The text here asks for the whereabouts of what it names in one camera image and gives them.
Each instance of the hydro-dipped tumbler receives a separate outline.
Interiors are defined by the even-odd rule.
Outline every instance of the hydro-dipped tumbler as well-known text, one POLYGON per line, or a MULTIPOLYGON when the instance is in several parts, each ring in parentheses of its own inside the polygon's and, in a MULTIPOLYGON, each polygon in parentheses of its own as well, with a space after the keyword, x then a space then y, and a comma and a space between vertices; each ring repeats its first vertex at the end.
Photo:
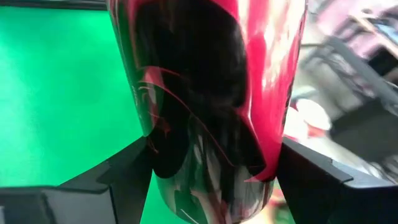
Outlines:
POLYGON ((305 0, 108 0, 167 206, 239 223, 272 191, 305 0))

